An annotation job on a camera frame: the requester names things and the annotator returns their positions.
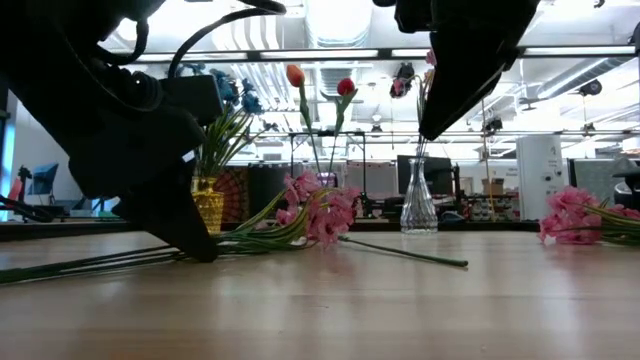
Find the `yellow vase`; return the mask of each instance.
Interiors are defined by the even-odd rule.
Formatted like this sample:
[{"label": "yellow vase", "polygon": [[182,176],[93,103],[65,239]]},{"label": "yellow vase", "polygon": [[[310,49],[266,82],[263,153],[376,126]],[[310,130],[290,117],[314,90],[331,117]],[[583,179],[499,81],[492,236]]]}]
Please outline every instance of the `yellow vase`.
[{"label": "yellow vase", "polygon": [[194,176],[191,181],[191,195],[209,235],[219,234],[222,227],[224,194],[213,191],[216,180],[214,177]]}]

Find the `computer monitor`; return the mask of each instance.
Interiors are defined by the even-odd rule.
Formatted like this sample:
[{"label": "computer monitor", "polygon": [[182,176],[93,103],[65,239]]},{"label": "computer monitor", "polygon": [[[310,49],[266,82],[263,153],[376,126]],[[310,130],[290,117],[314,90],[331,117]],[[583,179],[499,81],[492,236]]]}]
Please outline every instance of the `computer monitor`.
[{"label": "computer monitor", "polygon": [[29,195],[49,195],[53,191],[53,180],[58,172],[58,164],[38,166],[33,169],[33,180],[29,186]]},{"label": "computer monitor", "polygon": [[[398,169],[398,191],[404,195],[411,179],[411,165],[409,160],[415,156],[398,155],[396,167]],[[424,158],[424,178],[432,195],[453,194],[453,176],[451,174],[451,159]]]}]

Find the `wall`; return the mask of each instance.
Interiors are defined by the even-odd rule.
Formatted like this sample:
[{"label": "wall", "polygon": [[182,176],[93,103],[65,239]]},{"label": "wall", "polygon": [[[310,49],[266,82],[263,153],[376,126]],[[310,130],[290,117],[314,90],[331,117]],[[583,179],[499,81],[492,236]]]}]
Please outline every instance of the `wall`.
[{"label": "wall", "polygon": [[[57,200],[80,200],[82,192],[69,172],[69,156],[29,114],[21,102],[16,103],[15,110],[11,113],[15,120],[11,181],[13,182],[17,178],[20,166],[33,170],[39,165],[58,163],[58,172],[53,183],[53,195]],[[42,196],[42,201],[47,204],[46,196]],[[25,202],[40,204],[40,198],[35,195],[25,195]]]}]

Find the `desk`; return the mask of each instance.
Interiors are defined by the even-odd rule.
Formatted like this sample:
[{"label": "desk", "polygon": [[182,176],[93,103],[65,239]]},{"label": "desk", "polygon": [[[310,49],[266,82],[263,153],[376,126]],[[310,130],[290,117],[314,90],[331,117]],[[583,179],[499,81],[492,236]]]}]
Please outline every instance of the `desk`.
[{"label": "desk", "polygon": [[[344,245],[5,286],[0,359],[640,358],[638,250],[510,232],[353,237],[470,267]],[[143,233],[4,243],[0,267],[158,244]]]}]

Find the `cardboard box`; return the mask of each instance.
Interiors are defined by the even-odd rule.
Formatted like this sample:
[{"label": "cardboard box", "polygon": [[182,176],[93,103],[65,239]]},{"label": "cardboard box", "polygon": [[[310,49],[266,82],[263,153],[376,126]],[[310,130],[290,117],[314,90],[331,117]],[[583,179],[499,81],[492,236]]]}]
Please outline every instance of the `cardboard box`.
[{"label": "cardboard box", "polygon": [[[489,195],[489,180],[482,179],[482,190],[483,190],[483,194]],[[492,195],[504,194],[504,179],[502,178],[491,179],[491,194]]]}]

